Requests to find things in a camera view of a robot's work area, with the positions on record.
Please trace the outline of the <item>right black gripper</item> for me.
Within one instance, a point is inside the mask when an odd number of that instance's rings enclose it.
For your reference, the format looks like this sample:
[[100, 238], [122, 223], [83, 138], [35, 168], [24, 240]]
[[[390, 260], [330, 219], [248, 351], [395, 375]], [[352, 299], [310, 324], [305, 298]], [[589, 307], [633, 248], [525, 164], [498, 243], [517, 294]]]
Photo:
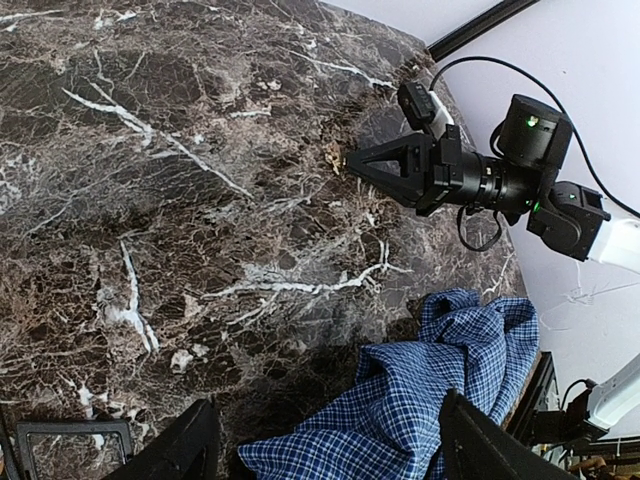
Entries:
[[[402, 206], [415, 208], [418, 216], [430, 216], [462, 186], [460, 128], [447, 125], [432, 145], [431, 135], [413, 133], [360, 149], [346, 155], [347, 172]], [[425, 170], [424, 176], [418, 174]]]

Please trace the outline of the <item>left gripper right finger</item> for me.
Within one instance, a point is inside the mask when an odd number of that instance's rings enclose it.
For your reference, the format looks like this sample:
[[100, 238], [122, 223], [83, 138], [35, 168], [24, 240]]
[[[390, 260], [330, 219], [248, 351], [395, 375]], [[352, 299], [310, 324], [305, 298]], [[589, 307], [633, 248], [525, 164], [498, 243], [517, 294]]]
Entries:
[[448, 479], [553, 480], [572, 475], [535, 455], [454, 389], [439, 413]]

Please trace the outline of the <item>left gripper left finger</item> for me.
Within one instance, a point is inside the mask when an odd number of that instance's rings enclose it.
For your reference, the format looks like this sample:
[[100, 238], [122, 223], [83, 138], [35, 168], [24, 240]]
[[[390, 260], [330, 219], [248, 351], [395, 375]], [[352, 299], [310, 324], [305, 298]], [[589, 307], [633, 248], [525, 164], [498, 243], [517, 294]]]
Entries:
[[215, 479], [219, 451], [218, 412], [200, 399], [106, 479]]

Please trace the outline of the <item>blue checkered shirt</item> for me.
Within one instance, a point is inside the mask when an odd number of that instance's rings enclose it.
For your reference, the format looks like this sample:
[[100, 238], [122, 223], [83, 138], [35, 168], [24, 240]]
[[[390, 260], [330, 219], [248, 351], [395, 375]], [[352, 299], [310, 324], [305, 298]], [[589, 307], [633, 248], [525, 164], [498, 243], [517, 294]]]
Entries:
[[259, 479], [441, 479], [439, 412], [450, 389], [501, 424], [539, 348], [526, 298], [426, 297], [416, 339], [361, 348], [352, 388], [290, 434], [239, 447]]

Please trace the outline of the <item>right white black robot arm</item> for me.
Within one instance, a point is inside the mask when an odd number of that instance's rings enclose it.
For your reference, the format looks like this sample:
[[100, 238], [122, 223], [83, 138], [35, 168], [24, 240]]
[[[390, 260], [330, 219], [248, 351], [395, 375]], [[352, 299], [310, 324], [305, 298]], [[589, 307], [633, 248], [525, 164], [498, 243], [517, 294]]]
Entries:
[[461, 129], [435, 94], [401, 94], [413, 132], [347, 154], [349, 173], [428, 217], [445, 204], [459, 216], [489, 210], [509, 225], [526, 216], [527, 229], [550, 250], [639, 270], [639, 222], [601, 193], [557, 176], [574, 139], [568, 116], [515, 95], [493, 136], [488, 157], [462, 147]]

